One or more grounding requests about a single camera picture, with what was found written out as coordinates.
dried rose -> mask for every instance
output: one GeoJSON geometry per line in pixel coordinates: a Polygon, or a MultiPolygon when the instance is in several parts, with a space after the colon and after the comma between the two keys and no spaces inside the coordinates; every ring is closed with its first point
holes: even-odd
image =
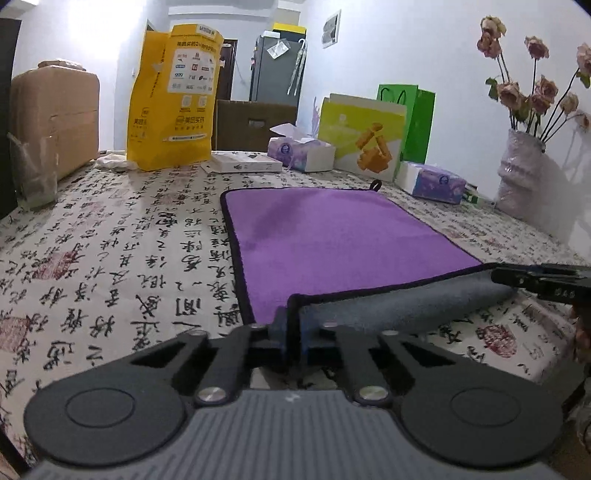
{"type": "Polygon", "coordinates": [[[526,37],[525,46],[533,59],[547,59],[550,56],[550,51],[548,50],[548,47],[544,45],[541,38],[526,37]]]}
{"type": "Polygon", "coordinates": [[[584,112],[577,112],[577,123],[583,127],[585,130],[589,129],[589,125],[591,125],[591,118],[588,114],[584,112]]]}
{"type": "Polygon", "coordinates": [[[506,82],[496,86],[499,94],[499,101],[509,110],[519,110],[523,104],[524,97],[519,91],[519,83],[506,82]]]}
{"type": "Polygon", "coordinates": [[[485,57],[490,59],[497,58],[501,53],[501,44],[486,32],[482,33],[480,40],[476,43],[476,48],[478,48],[485,57]]]}
{"type": "Polygon", "coordinates": [[[581,72],[585,75],[591,75],[591,48],[586,43],[583,43],[577,49],[577,64],[581,72]]]}
{"type": "Polygon", "coordinates": [[[546,97],[540,95],[539,93],[534,93],[530,97],[531,107],[540,115],[545,115],[550,108],[550,102],[546,97]]]}
{"type": "Polygon", "coordinates": [[[558,87],[552,80],[548,80],[542,75],[540,81],[535,84],[535,92],[548,100],[549,103],[554,103],[558,87]]]}
{"type": "Polygon", "coordinates": [[[485,17],[480,21],[480,28],[483,32],[488,33],[492,38],[498,40],[501,35],[505,35],[507,28],[499,17],[485,17]]]}
{"type": "Polygon", "coordinates": [[[560,102],[560,108],[566,115],[573,113],[579,108],[579,97],[574,93],[568,93],[560,102]]]}

gray ribbed base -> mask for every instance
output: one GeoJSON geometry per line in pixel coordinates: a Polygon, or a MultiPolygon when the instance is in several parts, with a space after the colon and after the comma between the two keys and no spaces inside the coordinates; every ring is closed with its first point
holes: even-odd
{"type": "Polygon", "coordinates": [[[477,472],[447,465],[414,447],[386,411],[356,407],[341,391],[293,390],[246,390],[231,405],[201,409],[174,442],[152,457],[131,465],[83,471],[45,461],[26,478],[562,479],[541,463],[508,472],[477,472]]]}

white paper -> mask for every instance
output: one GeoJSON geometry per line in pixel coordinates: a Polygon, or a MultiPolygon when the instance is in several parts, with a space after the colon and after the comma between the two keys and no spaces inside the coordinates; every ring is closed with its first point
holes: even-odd
{"type": "Polygon", "coordinates": [[[293,124],[277,125],[276,127],[271,127],[269,130],[271,130],[273,133],[281,135],[282,137],[293,138],[298,143],[308,143],[312,140],[316,140],[315,138],[310,137],[308,134],[305,134],[293,124]]]}

gray towel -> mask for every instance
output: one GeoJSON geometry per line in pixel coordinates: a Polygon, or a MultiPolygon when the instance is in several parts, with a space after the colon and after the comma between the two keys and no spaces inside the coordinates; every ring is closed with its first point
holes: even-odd
{"type": "MultiPolygon", "coordinates": [[[[302,338],[304,332],[324,322],[349,325],[366,333],[426,333],[514,293],[511,287],[493,283],[491,271],[484,270],[387,293],[313,303],[299,309],[302,338]]],[[[274,329],[283,330],[284,325],[285,310],[278,310],[274,329]]]]}

cardboard box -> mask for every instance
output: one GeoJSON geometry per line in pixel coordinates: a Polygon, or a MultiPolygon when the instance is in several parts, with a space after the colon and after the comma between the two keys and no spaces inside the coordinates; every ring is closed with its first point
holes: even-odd
{"type": "Polygon", "coordinates": [[[274,125],[294,124],[297,107],[261,102],[218,100],[215,150],[266,152],[274,125]]]}
{"type": "Polygon", "coordinates": [[[212,152],[212,158],[201,165],[207,173],[278,173],[283,164],[259,152],[212,152]]]}
{"type": "Polygon", "coordinates": [[[413,197],[458,204],[466,181],[459,175],[431,165],[403,161],[395,184],[413,197]]]}
{"type": "Polygon", "coordinates": [[[53,65],[18,75],[12,80],[10,132],[33,160],[57,157],[58,180],[72,173],[98,156],[98,77],[53,65]]]}
{"type": "Polygon", "coordinates": [[[335,164],[336,147],[309,137],[292,124],[277,125],[272,132],[283,135],[271,138],[267,154],[286,167],[299,171],[329,171],[335,164]]]}

